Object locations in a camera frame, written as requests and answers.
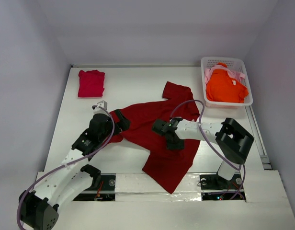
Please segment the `dark red t shirt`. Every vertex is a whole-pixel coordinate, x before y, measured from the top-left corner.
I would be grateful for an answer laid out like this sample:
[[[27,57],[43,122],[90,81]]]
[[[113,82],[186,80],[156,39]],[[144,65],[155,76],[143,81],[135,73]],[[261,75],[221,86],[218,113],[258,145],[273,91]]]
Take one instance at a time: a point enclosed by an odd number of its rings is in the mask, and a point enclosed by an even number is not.
[[[165,138],[152,131],[153,123],[158,118],[168,121],[171,114],[196,121],[200,113],[192,101],[189,87],[167,82],[162,97],[164,101],[137,103],[121,109],[121,114],[130,121],[130,127],[114,135],[110,142],[126,139],[149,150],[142,170],[172,194],[192,166],[200,142],[187,139],[184,149],[169,150]]]

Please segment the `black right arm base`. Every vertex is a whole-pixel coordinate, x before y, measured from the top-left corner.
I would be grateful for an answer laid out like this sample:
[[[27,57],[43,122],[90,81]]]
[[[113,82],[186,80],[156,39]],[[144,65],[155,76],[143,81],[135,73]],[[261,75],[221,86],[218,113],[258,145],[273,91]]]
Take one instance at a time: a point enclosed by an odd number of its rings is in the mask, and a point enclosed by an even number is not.
[[[226,180],[217,174],[201,174],[197,186],[201,188],[203,201],[246,200],[244,188],[241,185],[240,173],[234,174],[231,180]]]

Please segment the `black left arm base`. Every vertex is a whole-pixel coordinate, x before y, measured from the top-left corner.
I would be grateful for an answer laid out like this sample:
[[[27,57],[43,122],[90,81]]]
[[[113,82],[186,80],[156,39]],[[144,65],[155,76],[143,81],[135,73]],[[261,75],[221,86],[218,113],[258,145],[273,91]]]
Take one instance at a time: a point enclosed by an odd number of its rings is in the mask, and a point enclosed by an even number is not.
[[[115,201],[115,184],[116,174],[102,174],[98,185],[92,184],[73,201]]]

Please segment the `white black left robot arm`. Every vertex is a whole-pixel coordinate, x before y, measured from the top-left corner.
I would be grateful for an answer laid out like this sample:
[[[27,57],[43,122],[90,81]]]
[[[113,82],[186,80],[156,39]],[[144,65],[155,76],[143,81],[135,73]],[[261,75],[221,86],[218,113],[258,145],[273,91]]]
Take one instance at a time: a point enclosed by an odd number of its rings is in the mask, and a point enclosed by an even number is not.
[[[93,106],[95,114],[61,164],[37,179],[19,197],[17,225],[34,230],[50,230],[60,212],[86,189],[95,189],[101,182],[101,171],[90,165],[94,155],[103,149],[114,135],[126,131],[130,121],[120,110],[113,116],[101,106]]]

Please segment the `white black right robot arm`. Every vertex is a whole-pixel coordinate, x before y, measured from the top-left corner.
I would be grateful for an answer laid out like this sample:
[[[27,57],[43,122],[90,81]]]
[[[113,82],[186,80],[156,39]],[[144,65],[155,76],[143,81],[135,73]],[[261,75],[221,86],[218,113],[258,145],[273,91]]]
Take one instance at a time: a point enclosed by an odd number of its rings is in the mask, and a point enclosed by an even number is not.
[[[222,123],[199,123],[181,117],[174,117],[169,122],[157,119],[152,131],[165,138],[169,150],[185,149],[186,140],[205,141],[222,159],[215,175],[215,183],[221,188],[232,183],[254,142],[252,134],[233,118],[226,118]]]

